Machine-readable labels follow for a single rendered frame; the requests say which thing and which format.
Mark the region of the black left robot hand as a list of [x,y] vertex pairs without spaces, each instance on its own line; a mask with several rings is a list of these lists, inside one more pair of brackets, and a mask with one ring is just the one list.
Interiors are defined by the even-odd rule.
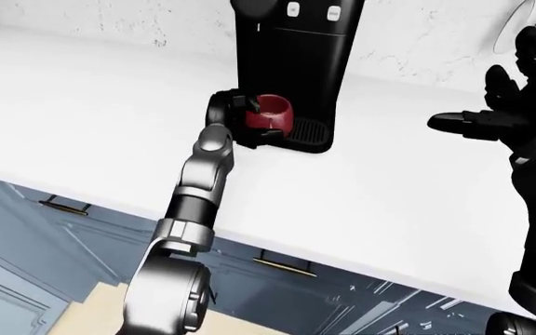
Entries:
[[281,130],[252,128],[246,125],[246,113],[260,113],[257,97],[240,88],[218,91],[210,97],[206,113],[206,124],[220,124],[231,130],[234,141],[249,149],[263,145],[277,145],[285,140]]

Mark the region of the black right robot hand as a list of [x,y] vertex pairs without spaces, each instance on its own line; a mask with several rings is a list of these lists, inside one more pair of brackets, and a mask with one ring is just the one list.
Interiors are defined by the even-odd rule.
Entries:
[[435,114],[427,126],[466,139],[501,141],[511,150],[536,138],[536,27],[525,27],[515,40],[516,67],[526,77],[520,87],[503,66],[485,73],[485,111]]

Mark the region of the red mug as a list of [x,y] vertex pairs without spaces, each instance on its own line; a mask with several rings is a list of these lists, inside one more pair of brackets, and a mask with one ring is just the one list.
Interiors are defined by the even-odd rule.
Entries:
[[262,94],[257,97],[260,113],[246,113],[246,125],[252,128],[268,128],[281,130],[288,136],[293,128],[293,108],[283,97],[274,94]]

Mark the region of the black coffee machine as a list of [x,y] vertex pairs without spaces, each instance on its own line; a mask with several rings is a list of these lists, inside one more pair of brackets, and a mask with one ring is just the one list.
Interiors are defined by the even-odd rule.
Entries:
[[230,0],[238,86],[292,105],[275,146],[320,154],[334,139],[336,105],[365,0]]

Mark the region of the white round plate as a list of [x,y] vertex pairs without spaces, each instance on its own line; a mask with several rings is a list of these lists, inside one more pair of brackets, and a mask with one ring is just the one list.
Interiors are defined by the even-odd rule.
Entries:
[[492,52],[495,55],[510,52],[518,33],[528,26],[536,27],[536,0],[522,0],[516,6],[498,33]]

